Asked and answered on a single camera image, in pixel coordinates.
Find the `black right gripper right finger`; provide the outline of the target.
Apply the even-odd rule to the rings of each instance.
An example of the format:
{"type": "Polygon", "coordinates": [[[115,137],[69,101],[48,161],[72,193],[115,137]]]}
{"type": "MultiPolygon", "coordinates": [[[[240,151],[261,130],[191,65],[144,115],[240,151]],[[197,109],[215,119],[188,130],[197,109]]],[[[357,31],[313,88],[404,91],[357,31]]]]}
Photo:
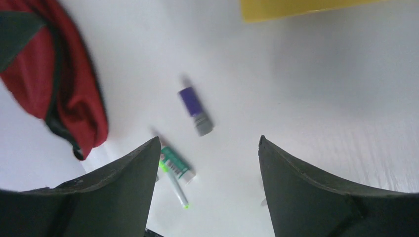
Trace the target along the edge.
{"type": "Polygon", "coordinates": [[[416,237],[419,196],[355,183],[261,136],[260,171],[277,237],[416,237]]]}

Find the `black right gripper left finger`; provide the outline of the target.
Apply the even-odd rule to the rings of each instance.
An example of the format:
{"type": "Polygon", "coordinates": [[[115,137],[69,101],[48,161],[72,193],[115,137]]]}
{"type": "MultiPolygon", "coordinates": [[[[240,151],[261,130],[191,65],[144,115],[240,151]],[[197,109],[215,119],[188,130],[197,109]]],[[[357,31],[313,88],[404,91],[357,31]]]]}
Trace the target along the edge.
{"type": "Polygon", "coordinates": [[[141,237],[161,144],[154,137],[86,175],[25,192],[0,193],[3,237],[141,237]]]}

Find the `red student backpack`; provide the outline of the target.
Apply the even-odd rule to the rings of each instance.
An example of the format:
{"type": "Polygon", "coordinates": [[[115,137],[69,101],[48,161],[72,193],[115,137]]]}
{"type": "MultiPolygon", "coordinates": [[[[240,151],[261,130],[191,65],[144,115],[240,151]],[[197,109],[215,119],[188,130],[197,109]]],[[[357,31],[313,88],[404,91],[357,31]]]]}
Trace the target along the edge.
{"type": "Polygon", "coordinates": [[[107,139],[94,65],[60,2],[1,1],[0,77],[28,114],[70,143],[78,160],[107,139]]]}

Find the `yellow notebook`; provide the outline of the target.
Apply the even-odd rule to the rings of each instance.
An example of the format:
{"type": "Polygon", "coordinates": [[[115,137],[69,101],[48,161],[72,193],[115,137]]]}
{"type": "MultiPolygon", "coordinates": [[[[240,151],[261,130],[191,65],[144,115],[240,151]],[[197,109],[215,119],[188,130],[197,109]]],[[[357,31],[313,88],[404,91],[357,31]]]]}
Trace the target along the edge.
{"type": "Polygon", "coordinates": [[[261,22],[275,18],[340,9],[376,2],[375,0],[241,0],[246,22],[261,22]]]}

